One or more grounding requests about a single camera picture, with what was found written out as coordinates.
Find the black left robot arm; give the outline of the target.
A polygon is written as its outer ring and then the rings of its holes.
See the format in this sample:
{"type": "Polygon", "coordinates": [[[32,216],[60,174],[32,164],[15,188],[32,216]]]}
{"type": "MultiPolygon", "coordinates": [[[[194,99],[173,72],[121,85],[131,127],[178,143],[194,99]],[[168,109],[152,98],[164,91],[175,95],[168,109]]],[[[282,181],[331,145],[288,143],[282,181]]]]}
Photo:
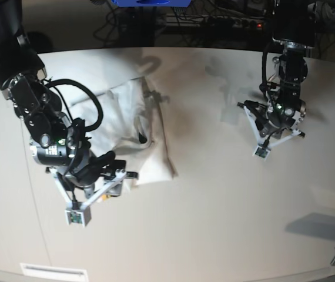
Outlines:
{"type": "Polygon", "coordinates": [[[272,42],[283,46],[276,58],[275,74],[279,82],[267,79],[266,59],[269,47],[262,56],[262,83],[260,90],[267,105],[258,118],[260,135],[294,130],[306,115],[306,103],[301,100],[301,84],[307,77],[304,59],[307,50],[314,47],[315,15],[309,8],[312,1],[275,1],[273,8],[272,42]]]}

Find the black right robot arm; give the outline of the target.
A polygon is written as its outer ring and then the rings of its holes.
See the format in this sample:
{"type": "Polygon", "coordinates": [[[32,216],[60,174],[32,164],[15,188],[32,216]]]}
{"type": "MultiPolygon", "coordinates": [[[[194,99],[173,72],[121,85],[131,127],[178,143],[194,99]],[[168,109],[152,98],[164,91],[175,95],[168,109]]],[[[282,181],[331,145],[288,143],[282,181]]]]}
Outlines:
{"type": "Polygon", "coordinates": [[[50,80],[22,23],[21,1],[0,1],[0,91],[27,128],[32,155],[52,173],[66,192],[83,190],[87,197],[115,197],[126,171],[116,155],[92,152],[90,132],[103,122],[103,108],[83,84],[71,79],[50,80]],[[95,105],[97,118],[87,125],[74,118],[59,91],[62,85],[82,90],[95,105]]]}

